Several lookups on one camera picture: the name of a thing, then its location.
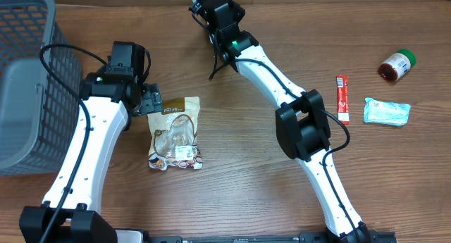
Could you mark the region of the beige dried food bag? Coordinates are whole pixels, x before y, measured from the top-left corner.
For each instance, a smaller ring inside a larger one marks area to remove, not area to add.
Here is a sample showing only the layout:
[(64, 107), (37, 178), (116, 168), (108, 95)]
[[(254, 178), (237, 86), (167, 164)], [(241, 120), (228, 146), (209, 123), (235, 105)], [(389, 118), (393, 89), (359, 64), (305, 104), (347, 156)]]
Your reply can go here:
[(151, 134), (150, 168), (202, 169), (202, 155), (197, 145), (200, 108), (198, 96), (180, 97), (164, 101), (162, 112), (147, 116)]

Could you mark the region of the red snack stick pack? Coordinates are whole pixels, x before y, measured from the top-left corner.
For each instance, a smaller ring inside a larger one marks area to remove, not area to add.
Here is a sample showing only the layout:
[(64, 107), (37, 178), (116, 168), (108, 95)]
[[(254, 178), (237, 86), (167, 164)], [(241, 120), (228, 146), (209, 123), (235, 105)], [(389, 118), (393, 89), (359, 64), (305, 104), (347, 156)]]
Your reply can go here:
[(348, 76), (337, 75), (337, 103), (338, 119), (344, 124), (350, 124), (349, 99), (348, 99)]

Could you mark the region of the green white round container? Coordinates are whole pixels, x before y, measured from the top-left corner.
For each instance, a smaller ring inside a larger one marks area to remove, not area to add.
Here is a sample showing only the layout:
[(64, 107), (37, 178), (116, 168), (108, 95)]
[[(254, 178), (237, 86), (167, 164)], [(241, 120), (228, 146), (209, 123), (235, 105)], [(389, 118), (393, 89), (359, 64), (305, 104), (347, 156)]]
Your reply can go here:
[(378, 68), (378, 74), (388, 82), (397, 82), (416, 65), (416, 56), (409, 49), (400, 49)]

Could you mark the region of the teal wet wipes packet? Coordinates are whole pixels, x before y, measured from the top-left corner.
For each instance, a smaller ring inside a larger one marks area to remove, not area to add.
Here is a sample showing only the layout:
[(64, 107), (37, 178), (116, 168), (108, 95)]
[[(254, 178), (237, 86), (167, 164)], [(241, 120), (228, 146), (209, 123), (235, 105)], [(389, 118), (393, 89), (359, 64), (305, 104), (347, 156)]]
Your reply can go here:
[(395, 102), (378, 101), (371, 97), (365, 98), (364, 122), (383, 125), (403, 126), (409, 120), (411, 106)]

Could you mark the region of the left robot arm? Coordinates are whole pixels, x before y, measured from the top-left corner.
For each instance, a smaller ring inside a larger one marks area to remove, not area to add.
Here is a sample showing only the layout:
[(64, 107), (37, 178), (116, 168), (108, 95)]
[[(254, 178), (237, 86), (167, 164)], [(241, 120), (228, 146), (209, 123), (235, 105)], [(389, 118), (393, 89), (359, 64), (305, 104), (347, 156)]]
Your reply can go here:
[(106, 222), (101, 198), (120, 133), (133, 116), (161, 112), (159, 86), (131, 75), (90, 73), (80, 99), (63, 165), (41, 206), (23, 209), (20, 231), (26, 242), (146, 242), (145, 231), (115, 229)]

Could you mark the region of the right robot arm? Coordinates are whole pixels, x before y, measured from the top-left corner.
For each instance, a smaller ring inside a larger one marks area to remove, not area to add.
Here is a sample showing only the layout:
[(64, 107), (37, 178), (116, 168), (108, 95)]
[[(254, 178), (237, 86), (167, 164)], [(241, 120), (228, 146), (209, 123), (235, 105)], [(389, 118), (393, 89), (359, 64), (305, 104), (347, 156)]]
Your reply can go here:
[(321, 95), (289, 80), (268, 58), (258, 40), (241, 30), (245, 10), (233, 0), (192, 0), (192, 17), (209, 34), (214, 57), (247, 78), (275, 109), (276, 139), (285, 155), (304, 169), (326, 222), (329, 242), (371, 242), (353, 209), (333, 162), (329, 120)]

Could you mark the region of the grey plastic mesh basket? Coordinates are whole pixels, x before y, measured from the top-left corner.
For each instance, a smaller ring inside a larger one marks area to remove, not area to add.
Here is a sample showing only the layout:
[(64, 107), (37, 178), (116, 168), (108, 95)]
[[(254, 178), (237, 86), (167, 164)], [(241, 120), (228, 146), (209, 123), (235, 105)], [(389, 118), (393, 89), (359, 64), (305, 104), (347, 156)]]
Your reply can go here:
[(78, 119), (78, 103), (41, 63), (73, 91), (80, 62), (55, 19), (54, 0), (1, 0), (1, 174), (59, 170)]

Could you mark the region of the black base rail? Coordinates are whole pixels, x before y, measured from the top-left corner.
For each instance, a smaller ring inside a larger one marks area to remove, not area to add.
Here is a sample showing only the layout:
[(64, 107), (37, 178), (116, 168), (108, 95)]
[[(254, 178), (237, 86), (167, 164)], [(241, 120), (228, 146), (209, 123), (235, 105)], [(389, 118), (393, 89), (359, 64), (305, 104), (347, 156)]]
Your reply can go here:
[(148, 232), (141, 230), (116, 230), (120, 243), (322, 243), (322, 242), (369, 242), (396, 243), (394, 232), (376, 232), (371, 230), (358, 237), (348, 235), (335, 237), (329, 232), (301, 232), (298, 235), (271, 236), (230, 236), (230, 237), (181, 237), (160, 236), (151, 237)]

